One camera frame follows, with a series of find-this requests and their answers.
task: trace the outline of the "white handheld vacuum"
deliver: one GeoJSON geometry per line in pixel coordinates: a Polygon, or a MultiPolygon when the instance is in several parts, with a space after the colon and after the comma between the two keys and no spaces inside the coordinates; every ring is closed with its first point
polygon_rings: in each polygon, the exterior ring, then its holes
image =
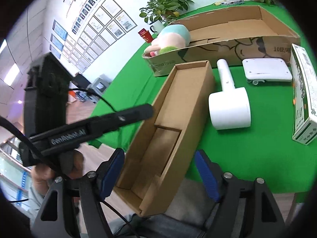
{"type": "Polygon", "coordinates": [[[209,111],[216,130],[249,127],[250,104],[244,87],[235,88],[228,63],[217,61],[222,91],[209,95],[209,111]]]}

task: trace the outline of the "white product box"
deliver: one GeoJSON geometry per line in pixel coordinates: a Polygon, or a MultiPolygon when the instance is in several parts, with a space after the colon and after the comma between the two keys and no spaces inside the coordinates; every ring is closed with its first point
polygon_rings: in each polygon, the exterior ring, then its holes
{"type": "Polygon", "coordinates": [[[317,77],[305,48],[292,44],[293,140],[308,145],[317,137],[317,77]]]}

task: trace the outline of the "cardboard box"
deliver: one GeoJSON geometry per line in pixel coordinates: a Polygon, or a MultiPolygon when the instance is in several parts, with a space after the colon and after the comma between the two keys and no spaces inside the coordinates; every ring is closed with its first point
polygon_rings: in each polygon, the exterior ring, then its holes
{"type": "Polygon", "coordinates": [[[177,64],[126,153],[114,191],[138,215],[163,213],[184,179],[206,119],[215,81],[208,61],[177,64]]]}
{"type": "Polygon", "coordinates": [[[305,48],[292,45],[294,85],[293,140],[308,145],[317,137],[317,77],[305,48]]]}
{"type": "Polygon", "coordinates": [[[175,64],[209,60],[216,67],[223,58],[241,65],[246,58],[280,57],[287,64],[292,43],[300,37],[260,6],[235,6],[199,13],[171,24],[183,24],[191,34],[189,47],[149,57],[155,76],[168,75],[175,64]]]}

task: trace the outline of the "black handle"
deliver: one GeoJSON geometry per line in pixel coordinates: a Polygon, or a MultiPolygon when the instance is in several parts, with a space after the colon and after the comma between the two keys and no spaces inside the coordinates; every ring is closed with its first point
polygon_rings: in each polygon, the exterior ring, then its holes
{"type": "Polygon", "coordinates": [[[150,30],[151,30],[153,33],[156,33],[157,31],[154,31],[154,30],[152,29],[152,27],[153,27],[153,26],[150,26],[150,30]]]}

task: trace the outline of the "ceiling light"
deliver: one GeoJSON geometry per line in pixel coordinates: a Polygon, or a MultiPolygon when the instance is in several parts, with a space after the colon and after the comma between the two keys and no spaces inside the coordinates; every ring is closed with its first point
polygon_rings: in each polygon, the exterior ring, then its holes
{"type": "Polygon", "coordinates": [[[12,65],[7,76],[5,76],[4,83],[11,86],[12,82],[14,81],[15,77],[18,75],[19,72],[20,72],[20,70],[19,70],[17,64],[15,63],[14,65],[12,65]]]}
{"type": "Polygon", "coordinates": [[[1,54],[2,50],[3,50],[6,46],[7,46],[7,41],[6,41],[6,40],[3,40],[3,43],[2,43],[2,45],[1,45],[1,47],[0,47],[0,54],[1,54]]]}

